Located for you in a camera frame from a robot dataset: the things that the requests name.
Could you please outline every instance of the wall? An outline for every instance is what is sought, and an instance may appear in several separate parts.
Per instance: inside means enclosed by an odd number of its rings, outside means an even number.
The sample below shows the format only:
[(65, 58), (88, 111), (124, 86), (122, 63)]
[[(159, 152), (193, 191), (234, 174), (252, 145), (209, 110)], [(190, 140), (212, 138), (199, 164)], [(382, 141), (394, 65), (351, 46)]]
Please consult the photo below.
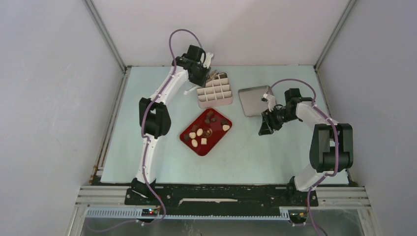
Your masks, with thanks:
[[(348, 0), (95, 0), (127, 65), (170, 65), (186, 28), (213, 65), (314, 65)], [(196, 44), (185, 32), (174, 53)]]
[(64, 235), (121, 71), (81, 0), (3, 0), (0, 32), (0, 232)]
[(333, 116), (354, 128), (352, 172), (383, 234), (417, 225), (417, 1), (358, 1), (320, 76)]

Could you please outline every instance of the gray wall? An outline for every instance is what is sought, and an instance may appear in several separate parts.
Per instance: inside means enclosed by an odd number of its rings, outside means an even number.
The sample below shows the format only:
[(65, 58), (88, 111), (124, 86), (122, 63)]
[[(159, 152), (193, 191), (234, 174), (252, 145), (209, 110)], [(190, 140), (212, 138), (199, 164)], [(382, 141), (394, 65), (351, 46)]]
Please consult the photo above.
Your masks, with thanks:
[(63, 235), (121, 71), (81, 0), (2, 0), (0, 32), (0, 235)]
[(415, 0), (358, 1), (319, 72), (386, 236), (417, 230), (416, 12)]

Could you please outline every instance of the floor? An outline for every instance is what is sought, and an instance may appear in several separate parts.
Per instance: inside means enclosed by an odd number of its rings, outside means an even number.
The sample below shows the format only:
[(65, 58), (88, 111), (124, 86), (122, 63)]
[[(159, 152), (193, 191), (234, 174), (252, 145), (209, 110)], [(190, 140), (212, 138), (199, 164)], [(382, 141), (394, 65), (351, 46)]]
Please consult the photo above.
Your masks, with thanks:
[[(140, 166), (142, 139), (138, 103), (149, 97), (166, 78), (169, 67), (133, 67), (106, 156), (102, 182), (127, 183)], [(261, 117), (245, 117), (239, 100), (240, 89), (272, 85), (285, 78), (309, 83), (317, 92), (317, 105), (326, 110), (312, 66), (213, 66), (226, 72), (233, 93), (233, 103), (215, 109), (230, 119), (233, 127), (206, 155), (198, 156), (179, 140), (179, 134), (203, 112), (196, 91), (183, 95), (191, 84), (184, 84), (168, 107), (172, 120), (169, 133), (159, 144), (160, 183), (231, 183), (284, 184), (309, 164), (312, 131), (299, 121), (291, 121), (272, 135), (258, 136)], [(284, 92), (300, 88), (301, 95), (312, 92), (298, 82), (283, 82), (273, 89), (277, 103), (285, 103)], [(347, 184), (345, 171), (327, 178), (323, 184)]]

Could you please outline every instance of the white chocolate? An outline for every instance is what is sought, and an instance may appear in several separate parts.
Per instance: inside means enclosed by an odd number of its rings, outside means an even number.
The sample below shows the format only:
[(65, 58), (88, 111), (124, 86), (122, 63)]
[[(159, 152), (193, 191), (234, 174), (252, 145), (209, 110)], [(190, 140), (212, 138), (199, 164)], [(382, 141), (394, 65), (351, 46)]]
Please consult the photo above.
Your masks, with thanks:
[(223, 125), (223, 131), (228, 131), (230, 129), (230, 126), (224, 124)]
[(191, 144), (193, 145), (193, 147), (197, 147), (198, 146), (198, 142), (197, 142), (197, 140), (195, 140), (195, 139), (193, 139), (193, 140), (191, 140)]
[(197, 136), (201, 136), (203, 134), (203, 129), (198, 129), (197, 130)]

